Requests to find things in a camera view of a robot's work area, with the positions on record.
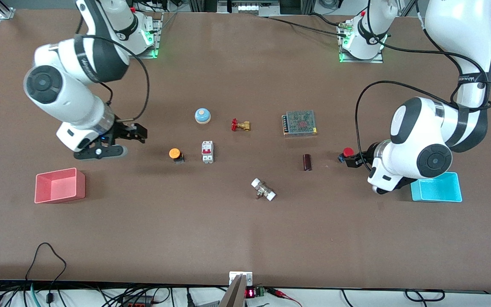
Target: floor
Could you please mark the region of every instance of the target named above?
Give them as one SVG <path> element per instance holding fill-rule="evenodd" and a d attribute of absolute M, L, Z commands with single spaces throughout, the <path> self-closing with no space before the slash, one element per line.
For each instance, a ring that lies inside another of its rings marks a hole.
<path fill-rule="evenodd" d="M 262 297 L 247 299 L 247 306 L 249 307 L 261 307 L 268 305 L 269 307 L 420 307 L 422 304 L 419 302 L 409 301 L 403 291 L 370 291 L 370 290 L 345 290 L 349 304 L 345 301 L 344 296 L 340 290 L 336 289 L 280 289 L 289 297 L 296 299 L 298 303 L 289 301 L 286 299 L 280 299 L 272 295 L 265 295 Z M 45 297 L 48 291 L 39 291 L 37 298 L 41 306 L 47 306 L 45 304 Z M 117 294 L 122 293 L 123 290 L 105 290 L 104 293 L 114 297 Z M 147 295 L 153 295 L 154 290 L 148 291 Z M 161 289 L 154 295 L 155 301 L 162 301 L 167 297 L 169 291 L 166 288 Z M 101 307 L 104 305 L 104 297 L 96 290 L 62 290 L 62 299 L 66 305 L 62 304 L 57 292 L 55 293 L 55 300 L 52 303 L 53 307 Z M 191 297 L 196 306 L 213 303 L 220 301 L 224 292 L 218 288 L 191 288 Z M 434 295 L 434 293 L 421 292 L 421 295 L 425 299 L 434 299 L 440 297 L 440 295 Z M 7 303 L 10 295 L 7 295 L 2 304 Z M 35 306 L 31 298 L 31 292 L 27 291 L 26 300 L 28 306 Z M 21 293 L 17 295 L 9 307 L 23 307 L 23 299 Z M 187 292 L 185 288 L 173 289 L 173 300 L 167 299 L 163 303 L 157 303 L 158 307 L 185 307 L 187 306 Z M 491 307 L 491 295 L 487 294 L 473 294 L 473 293 L 446 293 L 446 297 L 442 301 L 429 302 L 428 307 Z"/>

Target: cable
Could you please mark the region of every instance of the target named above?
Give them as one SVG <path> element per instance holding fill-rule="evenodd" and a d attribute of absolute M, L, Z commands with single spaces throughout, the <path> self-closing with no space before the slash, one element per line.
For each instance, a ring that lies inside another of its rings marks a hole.
<path fill-rule="evenodd" d="M 81 31 L 83 21 L 84 21 L 84 19 L 82 18 L 82 15 L 81 15 L 81 20 L 78 22 L 77 29 L 75 30 L 76 34 L 78 34 Z"/>
<path fill-rule="evenodd" d="M 137 55 L 135 55 L 132 51 L 130 51 L 130 49 L 124 47 L 121 43 L 117 43 L 116 41 L 113 41 L 112 39 L 108 39 L 108 38 L 101 37 L 101 36 L 98 36 L 98 35 L 82 35 L 82 38 L 83 39 L 85 39 L 85 38 L 93 38 L 93 39 L 101 39 L 102 41 L 108 41 L 109 43 L 112 43 L 113 45 L 116 45 L 118 47 L 121 47 L 126 52 L 128 52 L 129 54 L 131 54 L 131 56 L 133 56 L 136 60 L 138 60 L 139 64 L 142 66 L 142 68 L 143 68 L 143 70 L 145 72 L 145 79 L 146 79 L 146 82 L 147 82 L 147 94 L 145 95 L 145 103 L 144 103 L 144 106 L 142 107 L 142 110 L 139 112 L 138 115 L 136 115 L 135 117 L 132 117 L 130 119 L 118 120 L 118 121 L 119 122 L 127 122 L 127 121 L 135 121 L 135 120 L 138 120 L 138 118 L 140 118 L 143 115 L 143 113 L 145 112 L 145 109 L 147 108 L 147 105 L 149 103 L 149 91 L 150 91 L 149 72 L 147 71 L 147 68 L 145 67 L 145 64 L 143 63 L 142 59 L 140 59 Z"/>
<path fill-rule="evenodd" d="M 176 305 L 173 301 L 173 288 L 170 288 L 170 296 L 172 297 L 172 307 L 176 307 Z"/>
<path fill-rule="evenodd" d="M 98 285 L 96 285 L 96 286 L 97 286 L 98 291 L 100 292 L 101 296 L 103 296 L 105 303 L 108 304 L 109 302 L 107 301 L 107 298 L 105 297 L 104 292 L 100 289 L 100 287 Z"/>
<path fill-rule="evenodd" d="M 469 61 L 471 64 L 473 64 L 480 72 L 482 72 L 483 74 L 485 74 L 486 72 L 483 70 L 483 68 L 477 63 L 475 62 L 474 60 L 472 60 L 471 58 L 468 58 L 467 56 L 464 56 L 464 55 L 461 55 L 461 54 L 456 54 L 454 52 L 447 52 L 447 51 L 434 51 L 434 50 L 416 50 L 416 49 L 404 49 L 404 48 L 400 48 L 400 47 L 395 47 L 395 46 L 391 46 L 391 45 L 388 45 L 387 43 L 382 43 L 382 41 L 380 41 L 380 39 L 378 39 L 378 35 L 374 34 L 374 31 L 372 29 L 372 26 L 370 25 L 370 14 L 367 14 L 367 24 L 369 26 L 369 31 L 370 33 L 373 35 L 374 39 L 376 39 L 376 42 L 379 43 L 380 45 L 384 46 L 384 47 L 388 47 L 390 49 L 393 49 L 393 50 L 397 50 L 397 51 L 403 51 L 403 52 L 411 52 L 411 53 L 418 53 L 418 54 L 442 54 L 442 55 L 449 55 L 449 56 L 455 56 L 457 58 L 462 58 L 466 61 Z"/>
<path fill-rule="evenodd" d="M 268 293 L 270 293 L 271 295 L 274 295 L 275 297 L 282 298 L 282 299 L 288 299 L 289 301 L 294 301 L 300 307 L 302 307 L 302 304 L 299 301 L 297 301 L 296 299 L 290 297 L 289 295 L 286 295 L 285 293 L 283 293 L 280 290 L 277 290 L 277 289 L 274 289 L 274 288 L 268 288 L 268 287 L 265 287 L 265 290 Z"/>
<path fill-rule="evenodd" d="M 318 13 L 316 13 L 316 12 L 311 12 L 311 13 L 310 13 L 310 14 L 308 14 L 308 15 L 311 15 L 311 16 L 317 16 L 317 17 L 321 18 L 321 20 L 323 20 L 325 23 L 327 23 L 327 24 L 329 24 L 329 25 L 331 25 L 331 26 L 335 26 L 335 27 L 337 27 L 337 26 L 338 26 L 338 24 L 339 24 L 339 23 L 332 23 L 331 21 L 329 21 L 329 20 L 327 20 L 325 17 L 323 17 L 323 15 L 318 14 Z"/>
<path fill-rule="evenodd" d="M 109 91 L 109 93 L 111 94 L 109 96 L 109 100 L 106 102 L 107 105 L 111 105 L 111 101 L 113 100 L 113 90 L 109 86 L 107 86 L 107 84 L 105 84 L 103 82 L 100 82 L 100 85 L 105 87 Z"/>
<path fill-rule="evenodd" d="M 362 9 L 360 12 L 358 12 L 358 13 L 357 13 L 357 14 L 355 14 L 355 15 L 357 16 L 357 15 L 361 14 L 361 13 L 362 13 L 362 12 L 364 12 L 364 11 L 365 11 L 367 8 L 369 8 L 369 7 L 368 7 L 368 6 L 365 6 L 365 8 L 364 8 L 364 9 Z"/>
<path fill-rule="evenodd" d="M 64 301 L 64 298 L 62 297 L 62 293 L 60 293 L 60 288 L 56 288 L 56 291 L 58 291 L 58 296 L 60 297 L 60 301 L 62 301 L 62 305 L 64 305 L 64 307 L 68 307 Z"/>
<path fill-rule="evenodd" d="M 160 290 L 160 289 L 162 289 L 162 288 L 158 288 L 158 289 L 156 289 L 156 290 L 154 291 L 153 297 L 156 295 L 156 292 L 157 292 L 158 290 Z M 168 298 L 170 297 L 170 288 L 166 288 L 166 289 L 168 290 L 168 295 L 167 295 L 167 296 L 166 296 L 164 299 L 162 299 L 162 301 L 158 301 L 158 302 L 154 303 L 154 305 L 156 305 L 156 304 L 161 304 L 161 303 L 163 303 L 163 302 L 165 302 L 165 301 L 167 301 L 167 300 L 168 300 Z"/>
<path fill-rule="evenodd" d="M 325 30 L 321 30 L 321 29 L 316 29 L 316 28 L 305 26 L 305 25 L 300 25 L 298 23 L 292 23 L 291 21 L 287 21 L 287 20 L 282 20 L 282 19 L 277 19 L 277 18 L 270 18 L 270 17 L 264 17 L 264 18 L 269 19 L 269 20 L 281 21 L 282 23 L 287 23 L 289 25 L 298 26 L 298 27 L 301 27 L 301 28 L 304 28 L 304 29 L 308 29 L 308 30 L 311 30 L 311 31 L 317 31 L 317 32 L 326 33 L 326 34 L 330 34 L 330 35 L 336 35 L 336 36 L 339 36 L 339 37 L 346 37 L 346 35 L 343 34 L 343 33 L 336 33 L 336 32 L 330 32 L 330 31 L 325 31 Z"/>
<path fill-rule="evenodd" d="M 381 80 L 381 81 L 376 81 L 376 82 L 373 82 L 369 85 L 367 85 L 367 87 L 365 87 L 363 89 L 363 91 L 361 92 L 361 94 L 359 95 L 359 98 L 357 99 L 357 103 L 355 104 L 355 134 L 357 136 L 357 149 L 359 150 L 359 156 L 361 158 L 361 161 L 363 162 L 363 165 L 365 166 L 365 168 L 367 169 L 367 171 L 370 171 L 370 167 L 367 165 L 367 162 L 365 161 L 364 157 L 363 157 L 363 153 L 361 151 L 361 138 L 359 136 L 359 124 L 358 124 L 358 121 L 357 121 L 357 113 L 358 113 L 358 110 L 359 110 L 359 103 L 361 101 L 361 98 L 363 97 L 363 94 L 368 90 L 370 89 L 370 87 L 376 85 L 376 84 L 381 84 L 381 83 L 388 83 L 388 84 L 395 84 L 395 85 L 400 85 L 400 86 L 403 86 L 403 87 L 406 87 L 407 89 L 411 89 L 411 90 L 414 90 L 414 91 L 417 91 L 418 93 L 422 93 L 423 95 L 427 95 L 433 99 L 435 99 L 436 101 L 440 101 L 442 103 L 445 103 L 445 104 L 448 104 L 448 105 L 452 105 L 451 103 L 445 101 L 444 99 L 440 98 L 440 97 L 437 97 L 429 92 L 426 92 L 424 90 L 421 90 L 415 86 L 412 86 L 412 85 L 408 85 L 408 84 L 405 84 L 405 83 L 402 83 L 402 82 L 397 82 L 397 81 L 390 81 L 390 80 Z"/>
<path fill-rule="evenodd" d="M 29 265 L 29 268 L 28 268 L 28 271 L 26 272 L 26 276 L 24 277 L 24 281 L 27 282 L 28 281 L 28 275 L 29 275 L 29 272 L 32 270 L 33 268 L 33 264 L 35 263 L 35 259 L 37 258 L 37 253 L 39 252 L 39 248 L 41 248 L 41 246 L 43 245 L 47 245 L 48 247 L 50 247 L 52 253 L 54 254 L 54 256 L 56 256 L 58 259 L 60 259 L 60 261 L 62 261 L 62 263 L 64 264 L 64 268 L 62 269 L 62 271 L 60 272 L 60 274 L 58 274 L 56 276 L 56 278 L 54 278 L 54 280 L 50 283 L 49 285 L 49 293 L 47 295 L 52 295 L 51 293 L 51 290 L 52 290 L 52 285 L 54 284 L 54 282 L 62 275 L 64 274 L 66 268 L 68 267 L 68 264 L 66 263 L 66 261 L 64 260 L 64 258 L 60 257 L 60 255 L 58 255 L 58 253 L 56 253 L 56 251 L 54 250 L 54 248 L 52 247 L 52 245 L 50 245 L 50 243 L 47 243 L 47 242 L 43 242 L 41 244 L 39 244 L 37 246 L 37 249 L 35 250 L 35 255 L 33 256 L 33 261 L 32 261 L 32 264 Z M 30 286 L 30 290 L 33 289 L 33 283 L 31 284 Z M 24 289 L 24 302 L 26 302 L 26 289 Z M 37 297 L 35 297 L 35 293 L 32 292 L 32 296 L 33 296 L 33 299 L 34 299 L 34 302 L 35 302 L 35 305 L 37 305 L 37 307 L 40 307 L 39 306 L 39 302 L 37 301 Z"/>
<path fill-rule="evenodd" d="M 29 285 L 29 291 L 32 293 L 33 303 L 35 303 L 37 307 L 41 307 L 41 304 L 39 303 L 39 301 L 37 301 L 35 291 L 33 291 L 33 282 Z"/>
<path fill-rule="evenodd" d="M 409 292 L 414 292 L 419 297 L 419 299 L 414 299 L 414 298 L 410 297 L 409 296 Z M 407 297 L 407 299 L 409 299 L 411 301 L 414 301 L 416 303 L 423 303 L 423 306 L 424 307 L 427 307 L 427 302 L 428 301 L 430 301 L 430 302 L 442 301 L 446 297 L 446 293 L 443 290 L 437 290 L 437 291 L 434 291 L 434 292 L 441 293 L 442 296 L 440 298 L 425 299 L 417 290 L 414 290 L 414 289 L 406 289 L 405 290 L 405 296 Z"/>
<path fill-rule="evenodd" d="M 26 276 L 24 277 L 24 280 L 27 281 L 28 280 L 28 275 L 29 275 L 29 272 L 32 270 L 33 268 L 33 264 L 35 263 L 35 259 L 37 258 L 37 253 L 39 252 L 39 248 L 43 245 L 47 245 L 48 247 L 50 247 L 50 250 L 52 251 L 52 253 L 54 254 L 54 256 L 56 256 L 58 259 L 60 259 L 60 261 L 62 261 L 62 263 L 64 264 L 64 268 L 62 269 L 62 271 L 60 272 L 60 274 L 58 274 L 58 276 L 56 276 L 56 278 L 54 278 L 54 280 L 51 282 L 51 284 L 54 284 L 54 282 L 64 273 L 64 271 L 66 270 L 68 264 L 67 262 L 64 260 L 64 258 L 60 257 L 60 255 L 58 255 L 56 253 L 56 251 L 54 250 L 54 248 L 52 247 L 52 245 L 50 245 L 50 243 L 48 242 L 43 242 L 41 244 L 39 244 L 37 246 L 37 249 L 35 250 L 35 255 L 33 255 L 33 261 L 32 261 L 32 264 L 29 265 L 29 268 L 28 268 L 28 271 L 26 272 Z"/>
<path fill-rule="evenodd" d="M 367 7 L 370 8 L 370 0 L 368 0 L 368 2 L 367 2 Z M 439 49 L 439 51 L 434 51 L 434 50 L 403 49 L 403 48 L 400 48 L 400 47 L 391 46 L 391 45 L 388 45 L 387 43 L 382 43 L 382 41 L 380 41 L 380 39 L 378 39 L 378 35 L 376 35 L 374 33 L 373 28 L 370 25 L 370 14 L 367 14 L 367 24 L 369 26 L 369 31 L 370 31 L 371 35 L 374 37 L 374 39 L 376 40 L 376 42 L 379 43 L 380 45 L 384 46 L 384 47 L 388 47 L 390 49 L 397 50 L 397 51 L 410 52 L 410 53 L 442 54 L 442 55 L 447 56 L 447 58 L 449 56 L 455 56 L 456 58 L 462 58 L 462 59 L 470 62 L 471 64 L 473 64 L 479 70 L 479 72 L 485 76 L 486 80 L 488 80 L 488 75 L 485 72 L 485 70 L 475 60 L 472 60 L 471 58 L 469 58 L 467 56 L 464 56 L 464 55 L 461 55 L 461 54 L 456 54 L 454 52 L 442 51 L 442 49 L 440 47 L 438 47 L 438 45 L 436 43 L 435 43 L 435 46 Z M 452 103 L 454 103 L 453 105 L 456 105 L 456 103 L 455 103 L 455 101 L 453 99 L 453 95 L 450 97 L 450 100 L 451 100 Z M 476 111 L 483 110 L 483 109 L 489 109 L 490 107 L 491 107 L 491 101 L 488 100 L 488 91 L 485 91 L 485 97 L 483 99 L 483 103 L 481 104 L 481 106 L 480 107 L 470 107 L 469 108 L 469 112 L 476 112 Z"/>
<path fill-rule="evenodd" d="M 196 307 L 193 301 L 193 296 L 191 295 L 191 291 L 189 287 L 187 287 L 187 307 Z"/>
<path fill-rule="evenodd" d="M 341 289 L 341 291 L 342 291 L 342 295 L 344 296 L 344 300 L 346 301 L 348 306 L 353 307 L 353 305 L 349 302 L 349 299 L 347 299 L 346 292 L 344 291 L 344 289 Z"/>

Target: robotic arm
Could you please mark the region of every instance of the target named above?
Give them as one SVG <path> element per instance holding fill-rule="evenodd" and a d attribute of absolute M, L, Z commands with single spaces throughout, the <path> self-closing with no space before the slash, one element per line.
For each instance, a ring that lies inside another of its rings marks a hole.
<path fill-rule="evenodd" d="M 152 45 L 152 18 L 133 14 L 124 0 L 76 0 L 76 6 L 88 26 L 87 35 L 117 41 L 137 54 Z M 115 145 L 115 139 L 145 142 L 147 130 L 119 122 L 87 86 L 121 79 L 128 65 L 128 52 L 114 43 L 76 35 L 37 48 L 24 90 L 33 103 L 62 121 L 56 136 L 77 159 L 121 157 L 127 150 Z"/>
<path fill-rule="evenodd" d="M 367 181 L 378 194 L 441 175 L 452 163 L 452 151 L 475 147 L 487 132 L 487 109 L 475 109 L 486 105 L 491 85 L 491 0 L 431 0 L 425 25 L 440 47 L 471 58 L 486 73 L 452 57 L 460 73 L 458 108 L 420 97 L 398 107 L 390 140 L 362 153 L 372 164 Z M 359 155 L 347 160 L 351 167 L 363 163 Z"/>

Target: table surface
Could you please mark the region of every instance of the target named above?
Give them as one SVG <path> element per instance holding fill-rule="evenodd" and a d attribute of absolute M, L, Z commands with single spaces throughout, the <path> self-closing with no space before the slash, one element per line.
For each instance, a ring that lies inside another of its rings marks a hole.
<path fill-rule="evenodd" d="M 48 241 L 68 262 L 66 280 L 226 284 L 229 271 L 251 270 L 254 282 L 274 286 L 491 291 L 491 121 L 482 144 L 454 156 L 462 203 L 415 203 L 408 188 L 378 196 L 365 169 L 336 162 L 356 148 L 364 86 L 396 80 L 448 97 L 457 72 L 443 56 L 385 50 L 384 64 L 342 64 L 331 35 L 250 15 L 179 14 L 159 58 L 146 61 L 146 144 L 121 141 L 127 157 L 80 162 L 56 138 L 60 123 L 22 89 L 35 48 L 72 37 L 78 19 L 73 10 L 19 10 L 0 24 L 0 278 L 23 278 Z M 315 17 L 288 19 L 331 30 Z M 391 32 L 393 45 L 432 48 L 417 19 L 398 18 Z M 135 115 L 140 66 L 132 61 L 110 85 L 115 113 Z M 392 113 L 415 95 L 394 85 L 367 92 L 365 148 L 388 138 Z M 199 107 L 211 111 L 209 124 L 194 121 Z M 315 111 L 319 135 L 283 138 L 281 115 L 303 109 Z M 230 131 L 234 117 L 251 131 Z M 212 165 L 201 161 L 204 140 L 215 143 Z M 168 157 L 173 147 L 185 164 Z M 303 154 L 313 171 L 302 171 Z M 87 197 L 34 204 L 35 175 L 70 167 L 86 174 Z M 256 177 L 275 200 L 255 200 Z M 31 278 L 60 270 L 44 248 Z"/>

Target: capacitor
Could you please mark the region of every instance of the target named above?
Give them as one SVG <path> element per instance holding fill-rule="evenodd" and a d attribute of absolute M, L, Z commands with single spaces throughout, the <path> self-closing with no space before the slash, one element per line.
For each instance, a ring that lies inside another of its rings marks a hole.
<path fill-rule="evenodd" d="M 312 170 L 312 160 L 310 158 L 310 155 L 308 154 L 302 155 L 302 165 L 304 166 L 305 171 Z"/>

